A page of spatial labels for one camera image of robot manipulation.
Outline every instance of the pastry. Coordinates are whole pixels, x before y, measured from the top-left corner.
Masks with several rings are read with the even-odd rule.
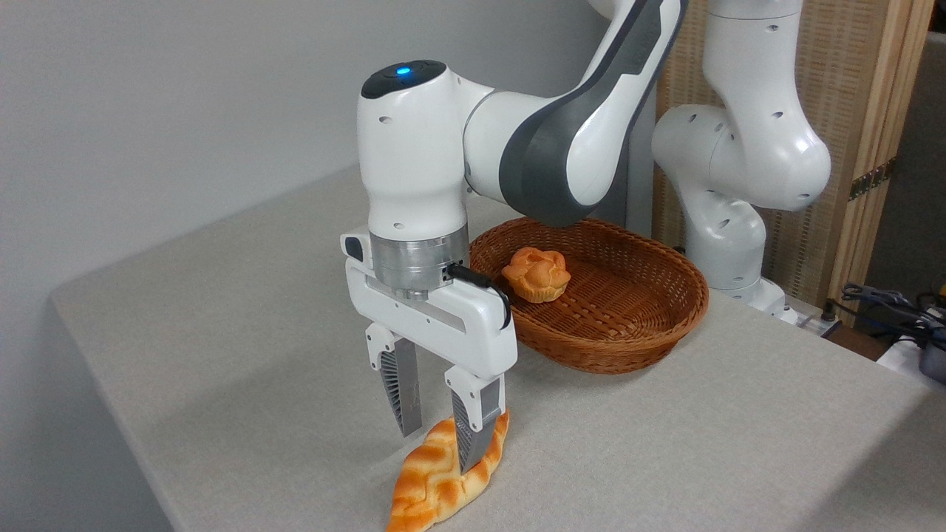
[[[565,270],[565,257],[557,251],[524,247],[502,269],[516,295],[530,303],[548,303],[565,292],[571,274]]]
[[[508,430],[507,410],[496,420],[486,455],[461,475],[453,417],[434,425],[424,443],[404,459],[394,485],[388,532],[423,532],[479,497],[499,465]]]

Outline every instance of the black cable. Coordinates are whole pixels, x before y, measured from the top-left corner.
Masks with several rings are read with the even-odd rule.
[[[845,307],[844,305],[841,305],[840,303],[838,303],[838,302],[837,302],[836,300],[834,300],[834,299],[829,299],[828,302],[831,303],[835,309],[843,310],[844,312],[847,312],[848,314],[850,314],[850,315],[852,315],[852,316],[855,316],[855,317],[861,318],[861,319],[863,319],[863,320],[866,320],[866,321],[870,322],[871,324],[876,325],[877,327],[887,328],[887,329],[892,330],[892,331],[894,331],[894,332],[900,333],[901,336],[909,337],[910,339],[915,340],[915,341],[916,341],[916,340],[922,340],[922,341],[924,341],[924,342],[933,344],[934,346],[938,347],[939,349],[944,349],[944,350],[946,350],[946,345],[944,345],[944,344],[941,342],[941,340],[938,339],[938,338],[934,335],[934,333],[929,332],[929,333],[926,333],[926,334],[919,334],[920,332],[927,332],[927,331],[929,330],[928,328],[919,328],[919,329],[917,329],[917,328],[904,328],[904,327],[899,327],[899,326],[892,325],[892,324],[888,324],[888,323],[884,323],[884,322],[879,322],[879,321],[877,321],[877,320],[871,318],[870,316],[867,316],[867,315],[864,314],[863,312],[858,312],[857,310],[849,309],[849,308]]]
[[[513,321],[513,306],[509,303],[509,296],[499,288],[499,285],[493,282],[493,279],[489,278],[488,275],[474,272],[473,270],[470,270],[465,266],[461,266],[456,262],[447,266],[447,275],[462,281],[466,281],[480,288],[493,289],[496,291],[496,293],[499,294],[499,298],[502,299],[502,306],[506,310],[506,320],[502,322],[502,328],[500,330],[509,327],[509,324]]]
[[[916,323],[916,322],[903,322],[903,323],[900,323],[900,324],[898,324],[898,325],[899,325],[900,327],[908,328],[908,329],[910,329],[910,330],[915,330],[915,331],[924,331],[924,330],[925,330],[925,328],[924,328],[922,325],[920,325],[920,324],[918,324],[918,323]],[[917,347],[919,347],[920,349],[923,349],[923,346],[924,346],[924,344],[923,344],[923,342],[922,342],[921,340],[917,340],[916,338],[914,338],[914,337],[912,337],[912,336],[905,336],[905,335],[902,335],[902,334],[900,334],[899,332],[893,331],[893,330],[881,330],[881,331],[874,332],[874,333],[871,333],[871,334],[870,334],[870,337],[871,337],[871,338],[877,338],[877,339],[886,338],[886,337],[888,337],[888,336],[891,337],[891,338],[890,338],[890,343],[891,343],[891,344],[897,344],[898,342],[912,342],[914,346],[917,346]]]
[[[886,309],[906,317],[911,320],[921,320],[923,322],[935,322],[946,327],[946,321],[943,318],[931,314],[922,308],[914,307],[902,293],[892,290],[877,290],[867,285],[848,283],[842,289],[841,299],[845,301],[865,301],[874,306],[883,306]]]

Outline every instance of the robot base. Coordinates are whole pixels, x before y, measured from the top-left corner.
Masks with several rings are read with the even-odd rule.
[[[795,325],[798,321],[798,313],[792,310],[785,301],[785,291],[779,285],[761,277],[755,283],[737,290],[718,290],[723,293],[746,303],[749,307],[761,310],[767,314],[773,315],[780,320]]]

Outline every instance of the metal hinge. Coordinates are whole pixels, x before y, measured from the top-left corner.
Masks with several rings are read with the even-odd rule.
[[[854,182],[850,184],[850,195],[848,196],[848,200],[854,201],[864,194],[870,192],[873,188],[877,188],[884,181],[890,179],[896,166],[897,157],[894,157],[879,167],[855,179]]]

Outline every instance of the braided bread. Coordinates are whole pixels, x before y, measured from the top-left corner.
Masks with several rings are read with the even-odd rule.
[[[424,532],[479,497],[499,465],[508,430],[507,410],[496,420],[486,455],[461,475],[453,417],[437,423],[424,443],[404,459],[387,532]]]

